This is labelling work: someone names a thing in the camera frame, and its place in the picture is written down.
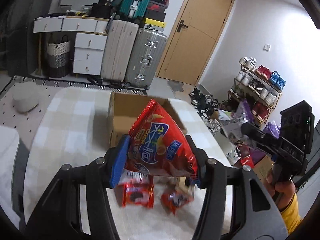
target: door frame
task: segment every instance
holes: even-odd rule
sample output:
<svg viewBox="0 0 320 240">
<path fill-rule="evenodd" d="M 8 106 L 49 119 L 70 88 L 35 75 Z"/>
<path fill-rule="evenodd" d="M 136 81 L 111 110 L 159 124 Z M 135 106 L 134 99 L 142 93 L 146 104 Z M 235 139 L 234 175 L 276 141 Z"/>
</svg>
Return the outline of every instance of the door frame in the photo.
<svg viewBox="0 0 320 240">
<path fill-rule="evenodd" d="M 160 70 L 161 70 L 161 68 L 162 68 L 164 59 L 165 59 L 165 57 L 167 56 L 169 47 L 171 46 L 171 42 L 172 42 L 173 36 L 174 36 L 175 33 L 176 33 L 176 30 L 177 30 L 177 28 L 178 28 L 178 25 L 179 25 L 179 23 L 180 23 L 180 20 L 181 20 L 181 18 L 182 18 L 182 15 L 183 15 L 183 13 L 184 13 L 184 10 L 186 9 L 186 6 L 187 6 L 187 3 L 188 3 L 188 2 L 189 2 L 189 0 L 184 0 L 183 3 L 182 3 L 182 5 L 181 5 L 180 11 L 179 11 L 179 13 L 178 13 L 178 15 L 177 15 L 177 18 L 176 18 L 176 20 L 175 20 L 175 22 L 174 22 L 174 25 L 173 25 L 173 27 L 172 27 L 172 30 L 171 30 L 171 32 L 170 32 L 170 35 L 169 35 L 169 38 L 168 38 L 168 41 L 167 41 L 167 45 L 165 46 L 164 52 L 163 52 L 162 57 L 161 57 L 161 59 L 160 59 L 159 65 L 158 65 L 158 67 L 157 67 L 157 70 L 156 70 L 156 73 L 157 73 L 156 76 L 157 76 L 157 77 L 159 76 L 159 73 L 160 73 Z M 230 12 L 231 12 L 231 10 L 232 10 L 232 8 L 233 8 L 234 3 L 235 3 L 235 0 L 232 0 L 231 6 L 230 6 L 229 11 L 228 11 L 227 16 L 226 16 L 226 20 L 224 21 L 224 23 L 223 23 L 223 25 L 222 25 L 222 27 L 221 27 L 221 29 L 220 29 L 219 35 L 218 35 L 217 40 L 216 40 L 216 42 L 215 42 L 215 44 L 214 44 L 214 46 L 213 46 L 213 48 L 212 48 L 212 51 L 211 51 L 209 57 L 207 58 L 206 63 L 204 64 L 204 66 L 203 66 L 203 68 L 202 68 L 202 71 L 201 71 L 201 73 L 200 73 L 199 77 L 197 78 L 196 83 L 195 83 L 194 85 L 197 85 L 197 84 L 199 83 L 199 80 L 201 79 L 201 77 L 202 77 L 202 75 L 203 75 L 203 72 L 204 72 L 206 66 L 207 66 L 208 63 L 209 63 L 209 60 L 210 60 L 210 58 L 211 58 L 211 56 L 212 56 L 212 54 L 213 54 L 213 52 L 214 52 L 214 50 L 215 50 L 215 48 L 216 48 L 216 46 L 217 46 L 217 44 L 218 44 L 218 41 L 219 41 L 219 39 L 220 39 L 220 37 L 221 37 L 221 34 L 222 34 L 222 32 L 223 32 L 223 30 L 224 30 L 224 28 L 225 28 L 225 26 L 226 26 L 226 23 L 227 23 L 227 21 L 228 21 L 228 19 L 229 19 L 229 15 L 230 15 Z"/>
</svg>

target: red sneaker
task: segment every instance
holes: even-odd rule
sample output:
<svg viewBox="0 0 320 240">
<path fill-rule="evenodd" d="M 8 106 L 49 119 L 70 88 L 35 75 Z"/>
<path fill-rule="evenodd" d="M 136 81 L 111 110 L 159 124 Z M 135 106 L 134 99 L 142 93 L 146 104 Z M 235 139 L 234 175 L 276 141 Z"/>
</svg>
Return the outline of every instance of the red sneaker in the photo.
<svg viewBox="0 0 320 240">
<path fill-rule="evenodd" d="M 265 79 L 265 80 L 269 80 L 269 78 L 271 77 L 271 71 L 268 68 L 264 68 L 263 72 L 261 72 L 261 76 Z"/>
<path fill-rule="evenodd" d="M 258 69 L 256 69 L 256 73 L 261 75 L 264 72 L 265 67 L 264 66 L 260 66 Z"/>
<path fill-rule="evenodd" d="M 257 116 L 259 121 L 263 122 L 268 117 L 269 112 L 270 112 L 270 109 L 267 106 L 261 104 L 260 110 Z"/>
<path fill-rule="evenodd" d="M 254 105 L 251 113 L 253 113 L 254 115 L 257 115 L 257 114 L 260 112 L 261 105 L 262 105 L 262 104 L 261 104 L 260 102 L 257 102 L 257 103 Z"/>
</svg>

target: yellow sleeve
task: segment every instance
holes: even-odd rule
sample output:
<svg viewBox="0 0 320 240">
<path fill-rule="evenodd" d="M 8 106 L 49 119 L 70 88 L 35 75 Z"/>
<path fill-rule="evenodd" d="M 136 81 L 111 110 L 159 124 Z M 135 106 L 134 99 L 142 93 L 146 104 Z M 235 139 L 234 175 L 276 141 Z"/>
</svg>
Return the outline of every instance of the yellow sleeve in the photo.
<svg viewBox="0 0 320 240">
<path fill-rule="evenodd" d="M 299 216 L 298 199 L 296 194 L 294 194 L 287 208 L 281 212 L 281 216 L 287 227 L 288 233 L 291 234 L 301 222 L 301 217 Z"/>
</svg>

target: drawer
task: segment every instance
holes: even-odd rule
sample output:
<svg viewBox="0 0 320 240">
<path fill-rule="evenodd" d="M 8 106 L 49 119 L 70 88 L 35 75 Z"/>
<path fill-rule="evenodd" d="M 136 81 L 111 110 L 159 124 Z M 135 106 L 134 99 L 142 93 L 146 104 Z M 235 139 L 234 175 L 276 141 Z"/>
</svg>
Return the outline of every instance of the drawer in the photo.
<svg viewBox="0 0 320 240">
<path fill-rule="evenodd" d="M 96 25 L 97 20 L 94 19 L 65 18 L 63 20 L 62 30 L 94 33 Z"/>
<path fill-rule="evenodd" d="M 107 36 L 104 35 L 77 33 L 75 47 L 104 50 L 106 41 Z"/>
<path fill-rule="evenodd" d="M 44 18 L 42 20 L 36 20 L 33 25 L 34 33 L 42 32 L 59 32 L 61 31 L 62 18 Z"/>
<path fill-rule="evenodd" d="M 96 33 L 104 33 L 106 31 L 108 22 L 107 21 L 98 21 L 96 26 Z"/>
<path fill-rule="evenodd" d="M 102 50 L 76 48 L 73 73 L 100 75 L 102 58 Z"/>
</svg>

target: light switch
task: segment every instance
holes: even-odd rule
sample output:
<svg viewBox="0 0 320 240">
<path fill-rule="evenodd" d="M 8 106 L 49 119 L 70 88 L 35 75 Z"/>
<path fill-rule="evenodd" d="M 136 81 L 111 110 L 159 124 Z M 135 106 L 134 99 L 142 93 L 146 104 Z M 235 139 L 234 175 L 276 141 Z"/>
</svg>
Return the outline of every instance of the light switch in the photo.
<svg viewBox="0 0 320 240">
<path fill-rule="evenodd" d="M 265 49 L 266 51 L 269 51 L 269 50 L 271 49 L 271 46 L 270 46 L 269 44 L 266 44 L 266 45 L 264 46 L 264 49 Z"/>
</svg>

